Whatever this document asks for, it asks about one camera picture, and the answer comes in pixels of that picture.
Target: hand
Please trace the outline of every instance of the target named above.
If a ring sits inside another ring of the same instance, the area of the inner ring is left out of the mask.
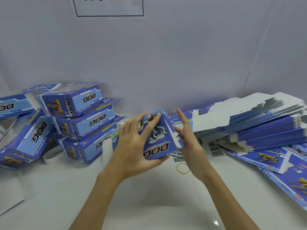
[[[208,169],[211,169],[211,164],[202,146],[198,143],[185,115],[179,109],[177,114],[183,123],[183,128],[174,126],[175,131],[180,134],[181,142],[184,146],[180,151],[193,175],[203,181]]]
[[[141,114],[127,121],[118,129],[118,144],[105,169],[114,173],[119,179],[119,182],[150,170],[169,158],[168,156],[156,160],[146,160],[144,158],[144,144],[161,117],[160,113],[157,114],[157,116],[148,123],[142,134],[139,135],[138,126],[146,114],[147,113]]]

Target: yellow rubber band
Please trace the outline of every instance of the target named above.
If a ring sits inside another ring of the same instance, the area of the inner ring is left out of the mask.
[[[177,165],[177,167],[176,167],[176,169],[177,169],[177,171],[179,172],[179,173],[181,173],[181,174],[187,174],[188,172],[190,172],[190,169],[189,169],[189,171],[188,172],[186,172],[186,173],[182,173],[182,172],[180,172],[179,170],[178,170],[178,166],[180,165],[180,164],[184,164],[184,165],[186,165],[186,166],[188,166],[186,163],[179,163],[178,165]]]

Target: person's left hand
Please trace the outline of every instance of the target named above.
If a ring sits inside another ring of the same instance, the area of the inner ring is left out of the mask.
[[[142,134],[139,135],[138,126],[146,114],[147,113],[143,113],[127,121],[118,129],[118,144],[105,169],[114,173],[120,182],[126,178],[150,170],[169,158],[169,156],[163,156],[156,160],[146,160],[144,158],[144,144],[161,117],[160,113],[157,114],[157,116],[148,123]]]

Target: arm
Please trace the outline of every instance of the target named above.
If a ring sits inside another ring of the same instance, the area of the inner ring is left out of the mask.
[[[160,119],[158,114],[138,134],[138,125],[146,113],[129,120],[118,129],[119,140],[110,161],[98,174],[94,188],[69,230],[101,230],[108,207],[118,185],[125,179],[150,170],[168,156],[156,160],[146,160],[143,156],[145,141]]]
[[[184,145],[181,152],[193,175],[201,180],[208,189],[225,228],[227,230],[259,230],[258,226],[233,197],[217,171],[211,166],[184,114],[179,109],[177,113],[183,123],[182,129],[174,127],[180,133]]]

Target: white table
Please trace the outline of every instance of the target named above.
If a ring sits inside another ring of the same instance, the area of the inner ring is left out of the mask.
[[[23,168],[26,199],[0,216],[0,229],[68,229],[110,154],[106,149],[90,166],[64,157]],[[307,229],[307,212],[257,168],[228,155],[211,161],[261,229]],[[170,158],[125,180],[113,197],[103,229],[224,229],[204,185],[191,172],[179,174],[176,166]]]

